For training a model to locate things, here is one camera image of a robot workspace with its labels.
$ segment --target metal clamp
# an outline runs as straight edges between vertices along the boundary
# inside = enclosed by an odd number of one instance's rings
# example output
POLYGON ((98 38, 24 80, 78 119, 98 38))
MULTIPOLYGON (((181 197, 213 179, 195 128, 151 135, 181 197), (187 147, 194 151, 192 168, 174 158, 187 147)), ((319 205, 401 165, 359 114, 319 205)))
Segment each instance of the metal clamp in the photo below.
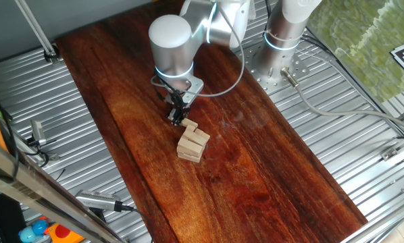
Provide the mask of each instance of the metal clamp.
POLYGON ((390 147, 386 151, 384 151, 381 156, 382 158, 387 161, 390 158, 394 157, 395 155, 398 155, 399 153, 404 151, 404 139, 402 141, 398 142, 394 146, 390 147))

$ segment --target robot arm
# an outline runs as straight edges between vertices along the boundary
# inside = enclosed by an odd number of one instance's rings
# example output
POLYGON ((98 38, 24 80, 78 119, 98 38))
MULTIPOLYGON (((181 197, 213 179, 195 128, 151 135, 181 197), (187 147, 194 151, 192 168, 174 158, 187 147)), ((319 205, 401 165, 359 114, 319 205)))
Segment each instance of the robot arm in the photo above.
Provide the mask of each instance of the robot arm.
POLYGON ((250 0, 211 2, 186 0, 179 16, 166 15, 156 19, 149 38, 157 77, 167 86, 166 101, 174 105, 170 119, 179 124, 191 103, 203 88, 203 81, 193 76, 193 58, 203 43, 237 47, 244 38, 250 0), (233 25, 232 33, 219 8, 233 25), (181 97, 176 97, 177 90, 181 97))
POLYGON ((282 12, 292 24, 304 22, 322 0, 284 0, 282 12))

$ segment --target mounting plate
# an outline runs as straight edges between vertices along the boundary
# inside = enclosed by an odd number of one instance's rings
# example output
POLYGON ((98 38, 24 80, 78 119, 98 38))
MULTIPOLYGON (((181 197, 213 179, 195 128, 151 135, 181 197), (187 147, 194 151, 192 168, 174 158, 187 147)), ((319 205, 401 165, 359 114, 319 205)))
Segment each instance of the mounting plate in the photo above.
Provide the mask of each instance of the mounting plate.
MULTIPOLYGON (((251 72, 251 75, 257 80, 257 82, 261 85, 265 92, 270 95, 274 91, 284 88, 285 86, 289 86, 290 84, 288 83, 286 78, 268 78, 267 76, 263 76, 253 69, 253 56, 256 50, 261 48, 261 46, 262 42, 251 45, 250 47, 246 47, 244 49, 245 67, 251 72)), ((242 59, 242 54, 240 51, 235 54, 240 60, 242 59)), ((298 81, 306 78, 309 75, 309 69, 301 61, 297 54, 294 54, 293 56, 293 68, 291 68, 291 73, 298 81)))

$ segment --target wooden block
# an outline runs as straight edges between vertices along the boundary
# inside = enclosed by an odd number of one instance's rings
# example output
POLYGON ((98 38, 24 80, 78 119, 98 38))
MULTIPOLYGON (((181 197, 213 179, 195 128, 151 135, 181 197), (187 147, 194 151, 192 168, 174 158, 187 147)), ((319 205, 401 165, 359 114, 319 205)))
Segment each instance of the wooden block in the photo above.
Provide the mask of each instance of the wooden block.
POLYGON ((186 131, 190 131, 190 132, 194 132, 196 130, 196 127, 192 126, 192 125, 188 125, 186 128, 186 131))
POLYGON ((181 138, 178 142, 178 147, 176 152, 185 153, 187 155, 192 155, 198 157, 203 151, 203 147, 199 144, 195 144, 185 138, 181 138))
POLYGON ((189 130, 186 130, 184 132, 184 134, 182 135, 182 137, 184 137, 187 140, 190 140, 192 142, 195 142, 201 146, 205 146, 205 144, 207 144, 208 140, 200 135, 197 135, 194 132, 191 132, 189 130))
POLYGON ((193 161, 193 162, 196 162, 196 163, 199 163, 199 162, 201 161, 201 158, 200 158, 200 157, 195 157, 195 156, 191 156, 191 155, 186 155, 186 154, 181 153, 181 152, 178 152, 178 158, 186 159, 186 160, 188 160, 188 161, 193 161))
POLYGON ((202 134, 203 134, 202 130, 200 130, 200 129, 196 129, 196 130, 195 130, 195 133, 196 133, 197 135, 199 135, 199 136, 202 136, 202 134))
POLYGON ((184 119, 182 120, 181 124, 182 124, 184 127, 187 127, 188 125, 192 125, 192 126, 194 126, 195 128, 197 128, 197 123, 194 122, 194 121, 192 121, 192 120, 190 120, 190 119, 187 119, 187 118, 184 118, 184 119))
POLYGON ((207 141, 209 140, 209 138, 211 138, 210 135, 204 133, 204 132, 203 132, 202 130, 200 130, 200 129, 196 129, 196 130, 195 130, 195 133, 196 133, 197 135, 200 135, 200 136, 204 137, 204 139, 206 139, 207 141))

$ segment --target dark wooden tabletop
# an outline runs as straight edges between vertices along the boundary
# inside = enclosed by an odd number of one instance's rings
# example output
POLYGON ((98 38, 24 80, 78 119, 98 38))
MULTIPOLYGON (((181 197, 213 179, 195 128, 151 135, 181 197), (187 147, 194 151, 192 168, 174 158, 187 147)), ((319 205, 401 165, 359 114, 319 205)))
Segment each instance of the dark wooden tabletop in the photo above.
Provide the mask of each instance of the dark wooden tabletop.
MULTIPOLYGON (((149 82, 148 29, 181 4, 150 3, 56 41, 155 242, 340 242, 358 230, 365 217, 247 71, 228 94, 196 99, 189 118, 211 139, 200 163, 177 157, 184 128, 149 82)), ((240 67, 215 45, 195 57, 204 93, 227 89, 240 67)))

